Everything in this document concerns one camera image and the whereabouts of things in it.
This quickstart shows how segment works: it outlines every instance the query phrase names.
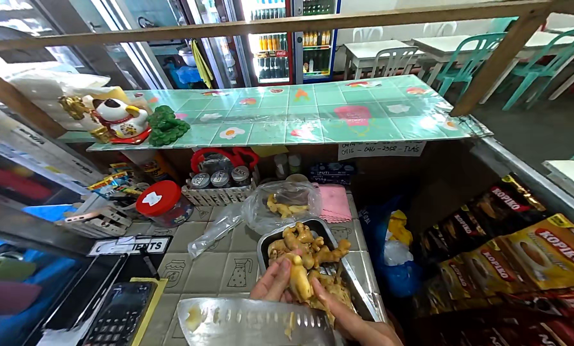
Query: aluminum tray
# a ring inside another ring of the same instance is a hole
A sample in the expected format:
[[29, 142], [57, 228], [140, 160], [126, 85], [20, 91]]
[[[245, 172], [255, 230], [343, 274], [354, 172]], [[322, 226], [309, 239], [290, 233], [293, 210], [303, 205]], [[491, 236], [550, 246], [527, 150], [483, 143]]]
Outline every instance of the aluminum tray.
[[[334, 239], [334, 235], [332, 235], [332, 232], [329, 230], [328, 224], [326, 224], [322, 219], [312, 217], [306, 220], [301, 220], [300, 222], [308, 226], [315, 237], [322, 236], [325, 245], [327, 245], [330, 250], [334, 250], [338, 247], [336, 239]], [[277, 228], [272, 232], [266, 233], [257, 243], [257, 257], [259, 260], [259, 269], [262, 275], [266, 272], [266, 268], [268, 267], [268, 247], [273, 241], [283, 239], [283, 230], [285, 227], [293, 227], [295, 225], [296, 223], [294, 222], [281, 228]], [[351, 292], [351, 301], [353, 302], [355, 311], [357, 311], [361, 318], [367, 321], [381, 322], [382, 319], [376, 312], [373, 303], [366, 296], [360, 281], [358, 281], [355, 276], [355, 272], [345, 257], [343, 257], [339, 263], [323, 263], [322, 267], [328, 274], [333, 274], [337, 271], [339, 265], [343, 267], [340, 277], [345, 281], [347, 289]]]

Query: spice jar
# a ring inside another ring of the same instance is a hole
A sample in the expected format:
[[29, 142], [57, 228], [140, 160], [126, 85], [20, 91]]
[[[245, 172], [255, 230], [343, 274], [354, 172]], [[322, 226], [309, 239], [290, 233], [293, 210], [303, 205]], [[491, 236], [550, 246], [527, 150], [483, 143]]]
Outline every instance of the spice jar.
[[210, 179], [212, 185], [216, 188], [227, 188], [231, 187], [229, 184], [229, 174], [226, 170], [217, 170]]
[[171, 180], [148, 187], [137, 198], [135, 208], [165, 228], [183, 224], [193, 214], [193, 206], [182, 195], [180, 187]]
[[191, 179], [191, 188], [199, 190], [210, 185], [210, 175], [208, 173], [198, 173]]
[[246, 166], [238, 166], [232, 169], [232, 179], [236, 186], [249, 185], [249, 170]]

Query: pink towel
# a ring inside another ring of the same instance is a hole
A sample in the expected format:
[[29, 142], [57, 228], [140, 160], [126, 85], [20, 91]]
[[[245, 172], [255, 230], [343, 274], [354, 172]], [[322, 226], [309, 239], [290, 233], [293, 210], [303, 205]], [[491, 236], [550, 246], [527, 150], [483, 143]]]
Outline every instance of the pink towel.
[[351, 221], [351, 210], [347, 200], [347, 192], [342, 185], [319, 185], [322, 194], [321, 218], [329, 224], [340, 224]]

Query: red lid jar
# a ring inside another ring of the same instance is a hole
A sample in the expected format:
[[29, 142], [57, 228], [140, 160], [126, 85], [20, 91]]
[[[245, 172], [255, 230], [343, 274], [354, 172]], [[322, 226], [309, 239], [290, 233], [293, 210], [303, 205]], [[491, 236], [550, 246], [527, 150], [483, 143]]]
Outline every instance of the red lid jar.
[[193, 214], [193, 206], [171, 180], [148, 187], [137, 198], [135, 209], [165, 228], [183, 224]]

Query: gray tiled countertop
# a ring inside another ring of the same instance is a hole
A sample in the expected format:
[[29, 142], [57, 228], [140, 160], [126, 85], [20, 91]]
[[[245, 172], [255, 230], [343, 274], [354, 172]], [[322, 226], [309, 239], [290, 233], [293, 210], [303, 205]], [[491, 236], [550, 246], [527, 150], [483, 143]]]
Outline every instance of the gray tiled countertop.
[[[347, 261], [368, 299], [374, 303], [380, 316], [387, 320], [364, 234], [357, 219], [355, 203], [351, 194], [347, 197], [353, 220], [329, 226], [337, 240], [346, 238], [351, 242]], [[176, 305], [181, 299], [217, 296], [247, 298], [257, 282], [259, 264], [256, 251], [260, 235], [244, 223], [195, 260], [187, 253], [189, 242], [206, 231], [221, 208], [195, 207], [191, 218], [177, 228], [159, 228], [150, 223], [137, 223], [129, 227], [128, 235], [174, 236], [159, 267], [159, 275], [169, 281], [142, 338], [141, 346], [187, 345], [176, 317]]]

